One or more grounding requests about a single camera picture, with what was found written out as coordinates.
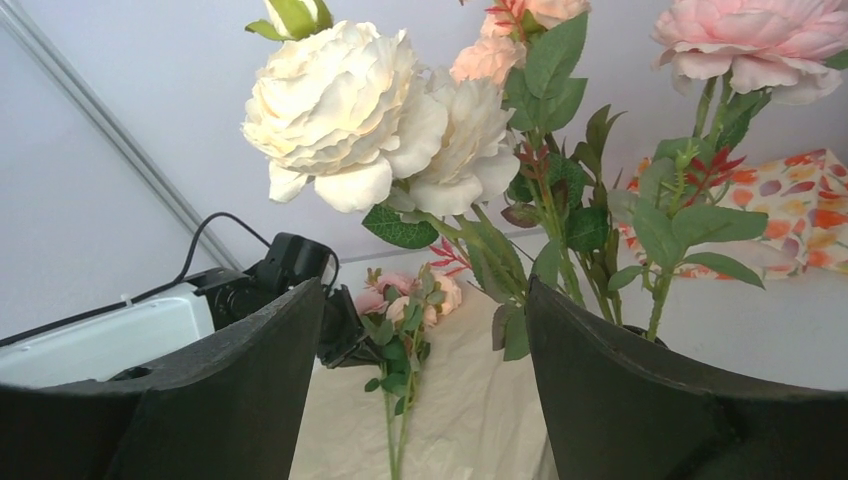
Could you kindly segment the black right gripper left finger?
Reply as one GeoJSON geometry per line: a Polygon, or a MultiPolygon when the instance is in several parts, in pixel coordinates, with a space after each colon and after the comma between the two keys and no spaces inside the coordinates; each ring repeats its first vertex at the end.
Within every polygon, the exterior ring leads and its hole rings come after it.
{"type": "Polygon", "coordinates": [[[1,389],[5,479],[285,479],[323,317],[303,282],[122,380],[1,389]]]}

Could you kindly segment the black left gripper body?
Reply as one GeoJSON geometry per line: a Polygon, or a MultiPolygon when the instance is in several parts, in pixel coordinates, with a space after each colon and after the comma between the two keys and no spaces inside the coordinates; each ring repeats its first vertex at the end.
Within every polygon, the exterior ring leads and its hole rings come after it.
{"type": "Polygon", "coordinates": [[[323,289],[323,317],[317,358],[329,369],[381,363],[381,348],[366,333],[347,286],[336,284],[337,254],[300,235],[279,233],[263,260],[253,267],[261,288],[282,294],[317,278],[323,289]]]}

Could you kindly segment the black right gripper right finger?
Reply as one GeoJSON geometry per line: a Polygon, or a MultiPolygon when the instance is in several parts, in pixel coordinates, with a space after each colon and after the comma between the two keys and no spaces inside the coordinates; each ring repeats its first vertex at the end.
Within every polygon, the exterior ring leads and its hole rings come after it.
{"type": "Polygon", "coordinates": [[[537,389],[562,479],[843,479],[847,395],[732,373],[532,277],[537,389]]]}

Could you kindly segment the small pink rose stem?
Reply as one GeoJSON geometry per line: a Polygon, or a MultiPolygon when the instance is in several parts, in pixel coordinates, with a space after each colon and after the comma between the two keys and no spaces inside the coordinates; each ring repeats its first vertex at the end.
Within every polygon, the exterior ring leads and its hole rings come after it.
{"type": "Polygon", "coordinates": [[[457,281],[429,264],[416,276],[370,269],[365,290],[354,301],[366,338],[378,350],[379,375],[368,380],[364,390],[382,393],[392,479],[403,477],[412,410],[431,352],[428,331],[462,301],[457,281]]]}

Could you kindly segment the orange wrapping paper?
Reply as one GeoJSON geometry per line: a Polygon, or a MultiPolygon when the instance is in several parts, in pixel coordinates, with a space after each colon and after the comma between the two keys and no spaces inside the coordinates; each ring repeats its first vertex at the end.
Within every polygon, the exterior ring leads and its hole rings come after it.
{"type": "MultiPolygon", "coordinates": [[[[429,335],[432,353],[411,412],[406,479],[555,479],[532,362],[491,348],[496,304],[470,285],[429,335]]],[[[373,366],[314,371],[290,476],[387,479],[383,399],[373,366]]]]}

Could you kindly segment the white peony flower stem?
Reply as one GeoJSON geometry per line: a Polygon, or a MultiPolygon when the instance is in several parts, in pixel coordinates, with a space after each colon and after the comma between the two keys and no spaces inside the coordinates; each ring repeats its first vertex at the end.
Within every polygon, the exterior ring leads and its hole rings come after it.
{"type": "Polygon", "coordinates": [[[490,80],[428,70],[405,31],[337,21],[322,1],[268,1],[249,32],[278,44],[256,74],[241,131],[269,163],[271,200],[307,185],[334,210],[383,215],[395,243],[425,226],[462,244],[482,290],[515,303],[527,277],[482,213],[519,171],[512,112],[490,80]]]}

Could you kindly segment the peach rose flower stem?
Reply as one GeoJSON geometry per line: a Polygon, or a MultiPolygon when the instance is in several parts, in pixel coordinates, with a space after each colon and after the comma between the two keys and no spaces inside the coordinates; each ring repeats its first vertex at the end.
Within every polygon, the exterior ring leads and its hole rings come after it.
{"type": "Polygon", "coordinates": [[[537,276],[578,304],[592,295],[602,316],[621,324],[622,300],[609,289],[618,269],[619,234],[613,225],[601,159],[616,115],[603,106],[573,148],[557,138],[580,107],[588,82],[574,75],[583,52],[586,1],[495,1],[478,41],[460,52],[451,73],[460,85],[490,80],[510,114],[507,158],[518,164],[496,187],[502,217],[519,228],[541,228],[547,240],[535,255],[521,253],[485,212],[484,201],[462,214],[427,214],[442,236],[445,262],[468,267],[479,288],[497,302],[493,347],[507,361],[529,352],[524,308],[537,276]]]}

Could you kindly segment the pink peony flower stem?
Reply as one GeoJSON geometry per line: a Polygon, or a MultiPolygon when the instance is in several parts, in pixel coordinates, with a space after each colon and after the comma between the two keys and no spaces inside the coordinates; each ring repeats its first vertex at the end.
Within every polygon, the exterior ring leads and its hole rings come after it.
{"type": "Polygon", "coordinates": [[[733,151],[752,120],[771,104],[799,106],[833,93],[842,71],[832,59],[847,50],[843,1],[675,1],[658,17],[658,67],[669,67],[679,92],[703,88],[690,135],[662,141],[631,187],[609,194],[615,222],[636,241],[639,263],[615,273],[618,291],[639,282],[650,293],[649,340],[658,335],[673,281],[687,267],[761,286],[757,272],[705,244],[760,237],[764,213],[721,207],[714,200],[685,206],[685,173],[694,159],[713,162],[733,151]]]}

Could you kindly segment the dark brown vase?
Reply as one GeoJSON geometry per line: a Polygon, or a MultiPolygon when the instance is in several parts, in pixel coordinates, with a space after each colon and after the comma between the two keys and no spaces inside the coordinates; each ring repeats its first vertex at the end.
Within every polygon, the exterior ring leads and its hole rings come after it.
{"type": "MultiPolygon", "coordinates": [[[[642,327],[635,326],[635,325],[623,325],[623,328],[625,330],[639,336],[640,338],[649,340],[649,332],[648,332],[647,329],[644,329],[642,327]]],[[[658,336],[655,336],[653,338],[652,342],[656,345],[659,345],[659,346],[665,348],[665,349],[668,349],[668,345],[664,341],[662,341],[658,336]]]]}

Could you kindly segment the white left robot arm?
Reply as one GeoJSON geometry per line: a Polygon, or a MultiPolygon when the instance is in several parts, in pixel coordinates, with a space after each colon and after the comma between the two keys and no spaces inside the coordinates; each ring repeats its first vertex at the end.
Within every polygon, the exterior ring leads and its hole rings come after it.
{"type": "Polygon", "coordinates": [[[320,278],[326,304],[316,357],[327,368],[377,364],[381,349],[358,318],[348,288],[336,283],[338,257],[326,245],[279,233],[264,259],[245,271],[209,269],[117,304],[78,314],[1,342],[1,383],[45,388],[130,376],[320,278]]]}

